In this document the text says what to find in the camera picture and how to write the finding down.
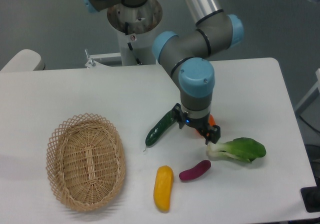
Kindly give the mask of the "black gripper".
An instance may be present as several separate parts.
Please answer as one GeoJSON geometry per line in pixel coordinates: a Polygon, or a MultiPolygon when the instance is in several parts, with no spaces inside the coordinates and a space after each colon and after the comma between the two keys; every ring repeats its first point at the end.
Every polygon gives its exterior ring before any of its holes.
{"type": "Polygon", "coordinates": [[[209,142],[216,144],[221,137],[221,128],[218,125],[208,124],[210,111],[204,109],[201,111],[187,110],[182,104],[176,103],[171,110],[172,118],[178,123],[179,129],[188,126],[198,129],[199,134],[205,138],[205,144],[209,142]]]}

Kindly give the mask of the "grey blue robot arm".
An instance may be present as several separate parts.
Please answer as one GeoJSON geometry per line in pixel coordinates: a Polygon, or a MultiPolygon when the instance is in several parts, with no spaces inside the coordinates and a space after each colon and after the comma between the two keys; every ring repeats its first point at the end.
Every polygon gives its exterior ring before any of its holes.
{"type": "Polygon", "coordinates": [[[146,146],[154,145],[174,123],[194,128],[207,143],[216,143],[221,129],[210,123],[215,71],[208,58],[242,41],[241,20],[226,14],[218,0],[185,0],[196,30],[184,37],[172,31],[153,37],[162,18],[156,0],[83,2],[91,13],[107,10],[109,23],[125,36],[122,51],[128,52],[129,64],[144,65],[152,55],[180,91],[180,102],[149,131],[146,146]]]}

